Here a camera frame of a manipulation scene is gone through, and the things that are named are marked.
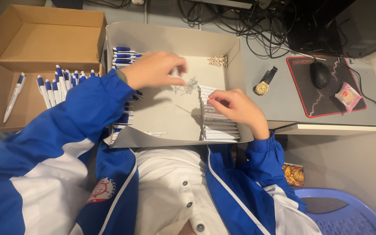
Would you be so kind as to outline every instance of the watch face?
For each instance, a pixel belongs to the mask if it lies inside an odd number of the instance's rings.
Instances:
[[[261,82],[259,83],[256,88],[255,88],[255,92],[258,94],[258,95],[264,95],[265,93],[267,93],[269,90],[269,85],[266,84],[265,82]]]

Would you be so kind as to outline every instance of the mouse pad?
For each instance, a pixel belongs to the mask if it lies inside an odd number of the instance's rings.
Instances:
[[[356,85],[355,78],[348,68],[339,64],[337,56],[317,57],[326,59],[326,61],[319,61],[329,68],[332,75],[330,83],[322,89],[317,89],[311,82],[310,64],[314,61],[314,58],[305,56],[287,58],[292,79],[294,79],[295,87],[297,88],[306,116],[315,118],[346,112],[345,106],[335,97],[335,94],[340,91],[344,82],[349,83],[361,94]],[[359,100],[352,111],[362,109],[366,109],[363,98]]]

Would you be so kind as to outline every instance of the plastic wrapper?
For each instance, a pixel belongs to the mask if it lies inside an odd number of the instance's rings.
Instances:
[[[335,97],[345,105],[347,112],[351,112],[362,98],[362,96],[346,82],[343,83],[342,89],[339,93],[335,94]]]

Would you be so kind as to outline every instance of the black computer mouse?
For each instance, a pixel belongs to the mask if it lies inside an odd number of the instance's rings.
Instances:
[[[310,77],[316,88],[325,88],[332,79],[332,74],[329,68],[319,61],[314,61],[310,64]]]

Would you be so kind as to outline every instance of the hand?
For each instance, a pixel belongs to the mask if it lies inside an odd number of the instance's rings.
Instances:
[[[218,114],[237,123],[250,127],[257,140],[269,138],[268,122],[262,111],[240,89],[230,91],[216,90],[208,96],[207,104],[214,107]]]
[[[121,69],[127,77],[128,86],[134,90],[144,87],[162,87],[170,85],[185,86],[185,82],[169,74],[177,67],[179,76],[187,72],[183,57],[165,51],[147,52],[132,65]]]

